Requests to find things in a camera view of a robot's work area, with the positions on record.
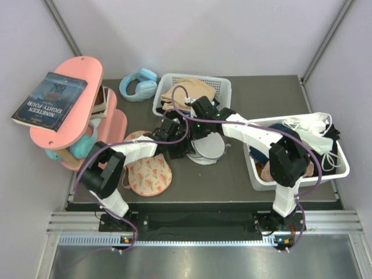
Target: headphones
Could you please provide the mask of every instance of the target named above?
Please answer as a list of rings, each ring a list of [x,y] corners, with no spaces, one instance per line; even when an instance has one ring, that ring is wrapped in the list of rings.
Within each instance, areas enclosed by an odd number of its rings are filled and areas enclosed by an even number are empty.
[[[90,120],[89,126],[93,128],[92,136],[83,135],[77,142],[75,142],[72,146],[70,146],[70,153],[76,159],[83,159],[88,156],[90,150],[92,149],[94,143],[96,142],[98,138],[97,127],[100,122],[101,122],[101,119]],[[59,157],[56,154],[56,152],[54,152],[53,150],[46,149],[45,152],[46,152],[46,155],[48,155],[48,157],[52,160],[56,160],[56,161],[62,160],[62,158]]]
[[[134,95],[128,95],[127,87],[134,80],[139,80],[140,83],[135,87]],[[130,74],[123,78],[119,85],[119,91],[127,101],[142,102],[155,95],[158,88],[157,80],[158,76],[154,72],[142,68],[138,73]]]

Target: book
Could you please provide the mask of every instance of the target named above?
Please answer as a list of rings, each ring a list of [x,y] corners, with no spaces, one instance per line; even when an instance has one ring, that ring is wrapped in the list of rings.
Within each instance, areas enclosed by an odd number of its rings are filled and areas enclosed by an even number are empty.
[[[103,86],[99,87],[92,113],[100,112],[100,111],[105,110],[107,108],[107,105],[109,103],[109,95],[108,95],[107,91],[105,91],[105,88]]]
[[[103,109],[101,109],[99,111],[96,111],[96,112],[93,112],[92,115],[91,115],[91,119],[106,118],[107,117],[108,104],[109,104],[108,100],[109,100],[109,96],[110,96],[108,87],[103,87],[102,92],[103,92],[103,95],[105,96],[104,98],[106,99],[106,105]]]
[[[57,132],[86,86],[85,80],[49,72],[12,119],[22,125]]]

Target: white storage bin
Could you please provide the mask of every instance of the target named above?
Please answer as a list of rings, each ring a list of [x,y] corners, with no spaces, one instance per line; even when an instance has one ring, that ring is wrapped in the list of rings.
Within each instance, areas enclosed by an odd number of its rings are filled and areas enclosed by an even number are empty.
[[[294,117],[294,115],[254,119],[254,120],[251,120],[251,121],[253,123],[258,124],[258,125],[268,127],[268,126],[271,126],[271,125],[276,124],[276,123],[282,123],[283,120],[285,120],[289,117]],[[328,180],[331,180],[331,179],[338,179],[338,178],[341,178],[341,177],[346,177],[350,172],[349,163],[346,160],[345,154],[342,151],[342,148],[341,148],[338,141],[337,141],[337,148],[338,148],[338,156],[341,158],[342,164],[341,164],[340,167],[336,168],[336,174],[332,174],[330,176],[322,176],[321,183],[324,183],[324,182],[326,182]],[[243,146],[243,150],[244,150],[246,165],[248,167],[249,178],[251,179],[251,183],[252,183],[253,188],[257,191],[275,190],[276,184],[277,184],[275,181],[265,182],[259,177],[259,175],[257,173],[257,168],[256,168],[256,165],[255,165],[255,161],[249,155],[249,146],[245,144]],[[300,183],[300,187],[314,186],[317,180],[318,180],[318,177],[305,177],[305,178],[302,179],[302,181]]]
[[[158,89],[156,90],[155,98],[153,100],[152,111],[157,116],[163,116],[156,111],[156,108],[161,108],[162,104],[160,96],[165,94],[180,78],[192,77],[203,81],[204,83],[212,86],[216,89],[216,95],[214,96],[217,101],[220,102],[218,109],[230,108],[231,105],[231,82],[226,78],[220,77],[206,77],[206,76],[194,76],[191,74],[165,74],[160,80]]]

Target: gray table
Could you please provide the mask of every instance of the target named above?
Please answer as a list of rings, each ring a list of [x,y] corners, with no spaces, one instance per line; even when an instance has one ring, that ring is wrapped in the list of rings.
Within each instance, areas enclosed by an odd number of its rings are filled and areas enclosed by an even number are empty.
[[[309,112],[297,76],[227,77],[232,84],[231,108],[246,119],[295,115]],[[119,93],[120,80],[104,80],[103,84],[115,91],[117,108],[128,118],[127,134],[152,131],[160,125],[160,117],[152,113],[153,99],[128,102]],[[135,82],[128,92],[134,92]],[[127,202],[267,202],[273,201],[274,191],[255,191],[249,179],[242,143],[227,139],[231,147],[216,164],[200,166],[187,158],[169,160],[173,180],[167,190],[157,196],[139,196],[119,184],[118,189]],[[89,195],[84,187],[79,193]],[[303,201],[335,201],[330,182]]]

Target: gray wall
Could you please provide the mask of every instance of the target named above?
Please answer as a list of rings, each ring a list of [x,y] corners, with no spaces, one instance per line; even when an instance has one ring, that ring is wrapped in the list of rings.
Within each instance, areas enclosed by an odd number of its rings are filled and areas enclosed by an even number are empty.
[[[302,75],[344,0],[55,0],[104,78]]]
[[[0,277],[32,278],[71,172],[10,116],[47,71],[72,57],[40,0],[0,1]]]
[[[356,209],[372,246],[372,2],[358,0],[308,83],[318,111],[342,131],[350,175],[339,180],[347,207]]]

